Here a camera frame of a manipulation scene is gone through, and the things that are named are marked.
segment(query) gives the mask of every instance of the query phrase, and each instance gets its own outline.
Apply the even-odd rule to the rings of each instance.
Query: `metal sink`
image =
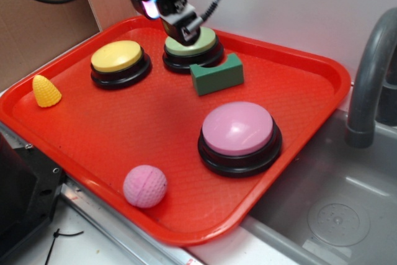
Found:
[[[249,215],[313,264],[395,264],[397,133],[377,124],[371,147],[351,148],[346,117],[332,115]]]

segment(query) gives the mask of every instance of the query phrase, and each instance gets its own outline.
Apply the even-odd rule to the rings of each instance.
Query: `pink button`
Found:
[[[211,111],[204,120],[203,137],[217,153],[241,156],[267,144],[273,120],[266,109],[251,102],[230,102]]]

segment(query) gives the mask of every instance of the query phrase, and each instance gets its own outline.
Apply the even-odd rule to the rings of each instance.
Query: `pink ball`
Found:
[[[167,179],[164,173],[156,167],[137,166],[127,174],[123,191],[131,205],[150,208],[157,205],[165,196]]]

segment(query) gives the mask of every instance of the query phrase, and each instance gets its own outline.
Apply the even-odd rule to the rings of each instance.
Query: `green foam block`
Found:
[[[199,96],[226,89],[244,82],[243,64],[234,53],[227,56],[226,62],[212,68],[191,65],[193,86]]]

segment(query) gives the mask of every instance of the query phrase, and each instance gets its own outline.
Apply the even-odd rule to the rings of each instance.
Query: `toy corn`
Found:
[[[32,86],[37,104],[40,107],[51,107],[57,104],[62,98],[62,94],[54,84],[39,74],[33,78]]]

